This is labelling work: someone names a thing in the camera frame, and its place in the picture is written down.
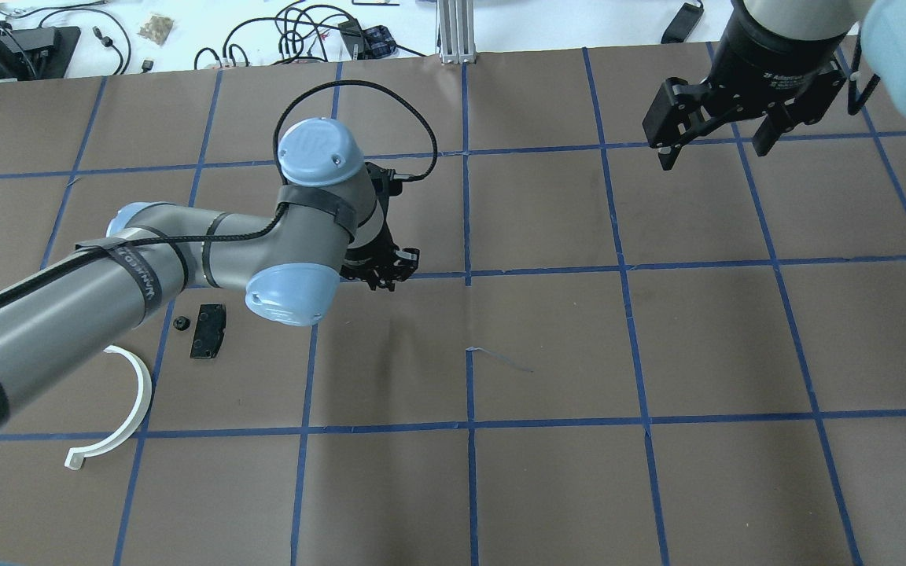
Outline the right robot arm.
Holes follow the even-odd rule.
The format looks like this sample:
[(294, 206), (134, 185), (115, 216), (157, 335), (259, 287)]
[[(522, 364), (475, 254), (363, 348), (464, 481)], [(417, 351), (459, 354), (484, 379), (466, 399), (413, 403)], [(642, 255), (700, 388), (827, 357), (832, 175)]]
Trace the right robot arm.
[(708, 75), (669, 76), (641, 125), (665, 171), (716, 129), (758, 119), (759, 156), (820, 122), (840, 93), (859, 114), (885, 92), (906, 119), (906, 1), (734, 1)]

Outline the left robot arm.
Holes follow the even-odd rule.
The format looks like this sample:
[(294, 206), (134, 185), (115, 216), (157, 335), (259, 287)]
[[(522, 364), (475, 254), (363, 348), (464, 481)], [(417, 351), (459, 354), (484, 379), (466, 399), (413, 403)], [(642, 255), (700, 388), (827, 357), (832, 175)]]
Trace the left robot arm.
[(103, 239), (0, 291), (0, 431), (17, 413), (186, 288), (240, 291), (249, 311), (313, 326), (342, 280), (393, 290), (420, 252), (393, 243), (389, 190), (416, 176), (366, 161), (337, 119), (276, 131), (270, 218), (133, 203)]

